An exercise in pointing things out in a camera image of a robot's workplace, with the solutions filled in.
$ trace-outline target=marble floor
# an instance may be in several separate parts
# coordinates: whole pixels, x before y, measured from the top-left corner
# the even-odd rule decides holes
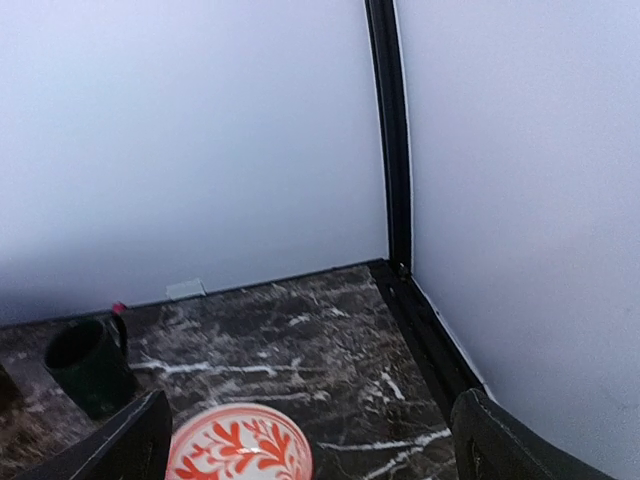
[[[163,388],[174,428],[257,402],[301,427],[316,479],[453,480],[451,434],[366,266],[128,310],[140,394]],[[24,400],[0,414],[0,478],[94,431],[42,367],[60,322],[0,330]]]

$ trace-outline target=mug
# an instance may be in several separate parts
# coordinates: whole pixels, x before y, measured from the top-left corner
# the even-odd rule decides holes
[[[92,420],[124,408],[138,385],[126,360],[126,326],[118,315],[112,320],[119,346],[105,322],[84,320],[56,335],[44,357],[47,371]]]

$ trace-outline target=black baseboard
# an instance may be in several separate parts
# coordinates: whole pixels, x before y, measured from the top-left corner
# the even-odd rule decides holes
[[[484,391],[431,305],[411,276],[402,279],[386,260],[369,263],[382,298],[400,331],[438,407],[451,424],[451,409],[458,395],[469,388]]]

